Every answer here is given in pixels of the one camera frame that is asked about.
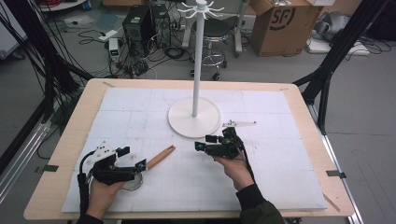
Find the cardboard box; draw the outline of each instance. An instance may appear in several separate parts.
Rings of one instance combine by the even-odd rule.
[[[147,5],[149,0],[103,0],[106,7],[131,7],[133,5]]]
[[[300,53],[314,28],[323,7],[314,7],[305,0],[289,0],[287,6],[272,0],[250,0],[256,11],[250,45],[258,56]]]
[[[346,16],[352,16],[356,8],[358,8],[361,0],[336,0],[331,7],[323,8],[324,11],[340,11]]]

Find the floor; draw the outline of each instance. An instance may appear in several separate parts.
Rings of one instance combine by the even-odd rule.
[[[101,15],[109,12],[102,8],[88,12],[75,8],[57,16],[67,17],[81,13],[99,21]],[[112,29],[117,30],[124,14],[116,14],[119,16]],[[68,50],[87,71],[99,77],[108,75],[102,72],[94,73],[108,70],[108,53],[103,44],[92,42],[80,45],[80,32],[82,30],[62,33]],[[232,43],[230,41],[229,46],[221,45],[229,57],[228,67],[220,71],[219,85],[221,81],[291,83],[315,71],[325,57],[323,54],[314,55],[304,51],[293,57],[259,58],[250,46],[246,46],[244,52],[238,58],[234,58]],[[346,173],[346,182],[361,212],[362,220],[366,224],[390,224],[396,220],[396,175],[393,173],[396,170],[396,123],[391,118],[396,114],[395,62],[394,49],[381,54],[352,56],[350,60],[344,60],[340,64],[332,78],[326,130],[341,168]],[[169,60],[156,65],[141,78],[192,80],[191,69],[192,64],[189,61]],[[0,74],[0,152],[3,153],[41,102],[43,93],[27,59],[8,58],[1,61]],[[211,80],[213,74],[213,68],[203,68],[202,80]],[[49,132],[52,133],[55,129],[54,126]],[[50,157],[59,137],[59,131],[56,130],[39,148],[40,157]],[[36,223],[25,220],[23,211],[40,178],[40,169],[37,167],[42,168],[48,162],[40,157],[37,153],[32,157],[7,197],[1,202],[2,223]],[[347,221],[341,217],[303,218],[302,223],[331,224]]]

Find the white paper sheet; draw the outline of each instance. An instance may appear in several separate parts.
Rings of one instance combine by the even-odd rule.
[[[220,164],[194,149],[194,141],[175,133],[167,112],[192,90],[108,89],[81,152],[64,202],[63,212],[78,212],[77,174],[84,155],[103,141],[113,147],[131,147],[117,159],[119,167],[148,161],[165,148],[176,150],[150,171],[135,191],[120,190],[111,212],[239,210],[233,181]],[[321,189],[306,155],[290,108],[281,91],[201,90],[221,112],[222,122],[256,121],[236,128],[244,141],[256,181],[264,198],[280,210],[326,208]],[[214,134],[221,135],[220,127]],[[84,171],[92,167],[84,164]]]

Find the round white base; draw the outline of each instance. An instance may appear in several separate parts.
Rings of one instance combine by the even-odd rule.
[[[192,116],[192,98],[176,101],[168,113],[169,123],[181,135],[191,138],[212,134],[220,126],[220,112],[212,102],[199,98],[197,117]]]

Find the wooden stick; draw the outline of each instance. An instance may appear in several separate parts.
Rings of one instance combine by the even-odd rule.
[[[175,150],[175,146],[172,145],[170,147],[167,147],[164,149],[162,152],[160,152],[157,156],[155,156],[153,159],[151,159],[148,163],[146,163],[146,170],[152,169],[155,165],[160,163],[163,159],[165,159],[169,154],[171,154]]]

